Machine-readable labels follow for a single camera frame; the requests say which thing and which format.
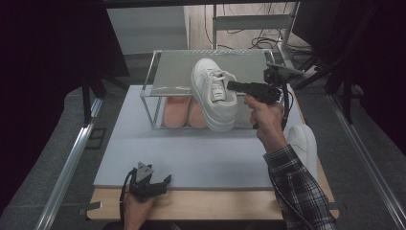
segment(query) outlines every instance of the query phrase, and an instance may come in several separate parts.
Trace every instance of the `black device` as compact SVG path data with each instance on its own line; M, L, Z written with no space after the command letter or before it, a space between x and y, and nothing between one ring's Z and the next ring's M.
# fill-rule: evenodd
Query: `black device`
M285 78L290 75L302 75L303 72L288 68L284 65L274 64L266 62L267 68L263 70L263 80L266 83L241 83L230 80L227 84L228 90L233 90L240 93L247 93L257 100L265 104L274 104L281 98L283 92L284 112L282 116L282 129L286 127L287 117L289 116L289 92L287 90L287 83ZM259 128L258 124L255 124L253 128Z
M131 176L129 183L129 193L134 195L140 202L146 201L149 197L165 194L170 184L171 175L167 176L161 183L151 184L152 165L145 165L142 162L138 163L138 169L132 169L125 178L120 195L120 218L124 224L124 194L128 178Z

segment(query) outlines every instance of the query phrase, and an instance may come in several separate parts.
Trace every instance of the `hand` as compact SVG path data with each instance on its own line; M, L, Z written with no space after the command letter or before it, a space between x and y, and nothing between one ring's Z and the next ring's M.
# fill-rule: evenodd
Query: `hand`
M257 137L265 147L266 152L275 152L287 146L282 130L283 105L261 103L251 95L246 94L244 101L254 109L251 112L251 124L258 124Z
M124 230L138 230L146 221L156 197L150 197L144 202L139 201L131 193L124 196Z

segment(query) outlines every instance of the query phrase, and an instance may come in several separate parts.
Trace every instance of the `plaid shirt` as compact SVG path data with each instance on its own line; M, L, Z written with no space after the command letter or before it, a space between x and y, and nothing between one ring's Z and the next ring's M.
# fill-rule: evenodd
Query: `plaid shirt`
M335 229L335 218L329 212L326 195L290 145L273 153L265 153L263 158L281 194L314 229ZM306 229L278 193L275 194L287 229Z

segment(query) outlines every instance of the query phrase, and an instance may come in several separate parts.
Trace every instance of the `orange shoe insole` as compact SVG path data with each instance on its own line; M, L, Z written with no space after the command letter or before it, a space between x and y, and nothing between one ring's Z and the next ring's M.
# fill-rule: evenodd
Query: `orange shoe insole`
M164 112L164 126L182 127L188 117L192 97L168 97Z
M192 108L189 112L189 120L188 124L191 127L206 127L206 121L204 119L204 114L202 111L202 107L200 107L199 103L196 100L192 101Z

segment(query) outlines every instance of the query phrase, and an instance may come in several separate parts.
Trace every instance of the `person's left hand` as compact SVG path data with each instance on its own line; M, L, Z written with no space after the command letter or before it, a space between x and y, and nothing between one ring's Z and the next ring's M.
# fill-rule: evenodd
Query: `person's left hand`
M156 197L150 197L146 201L139 201L129 193L127 185L124 196L124 230L138 230L146 221Z

